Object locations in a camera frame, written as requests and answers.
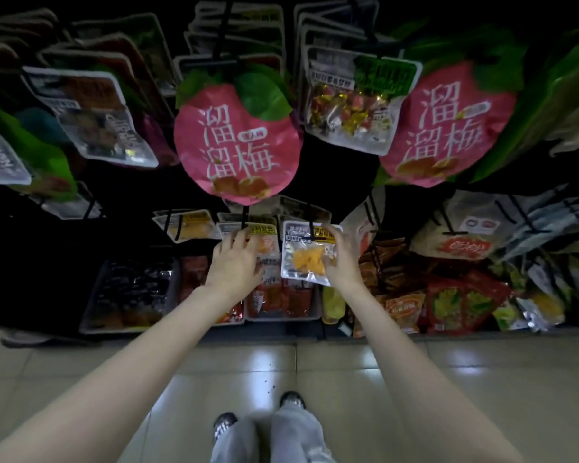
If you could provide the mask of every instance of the pants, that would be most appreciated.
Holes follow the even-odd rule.
[[[259,441],[255,423],[239,419],[216,441],[211,463],[258,463]],[[317,418],[300,406],[287,403],[272,415],[270,463],[335,463],[324,443]]]

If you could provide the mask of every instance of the shoe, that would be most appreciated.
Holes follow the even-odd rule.
[[[221,416],[217,417],[212,425],[214,428],[214,443],[216,443],[218,438],[221,437],[223,432],[231,428],[236,422],[238,422],[238,418],[234,413],[223,413]]]
[[[296,406],[300,406],[302,409],[307,409],[304,400],[297,391],[286,391],[281,397],[281,403],[279,406],[283,406],[285,403],[295,404]]]

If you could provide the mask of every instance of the foot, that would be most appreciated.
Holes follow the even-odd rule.
[[[216,443],[218,438],[221,437],[221,434],[231,428],[237,421],[238,418],[234,413],[223,413],[221,416],[217,417],[212,425],[214,428],[214,442]]]
[[[283,406],[285,403],[295,404],[296,406],[300,406],[302,409],[307,409],[304,400],[297,391],[286,391],[281,397],[280,406]]]

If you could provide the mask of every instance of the person's left hand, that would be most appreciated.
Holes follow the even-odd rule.
[[[256,266],[262,236],[251,236],[247,243],[249,230],[247,227],[229,234],[212,252],[206,287],[223,294],[230,307],[242,301],[262,281],[263,267]]]

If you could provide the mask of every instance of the hand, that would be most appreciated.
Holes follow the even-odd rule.
[[[263,267],[256,267],[262,236],[251,236],[246,243],[249,230],[245,228],[229,234],[212,252],[206,287],[211,292],[223,294],[230,304],[227,308],[242,301],[262,281]]]
[[[363,288],[363,276],[358,268],[358,259],[352,250],[352,242],[347,234],[331,225],[324,225],[335,237],[336,262],[330,257],[323,256],[322,262],[326,268],[326,276],[332,287],[346,298],[346,294],[357,288]]]

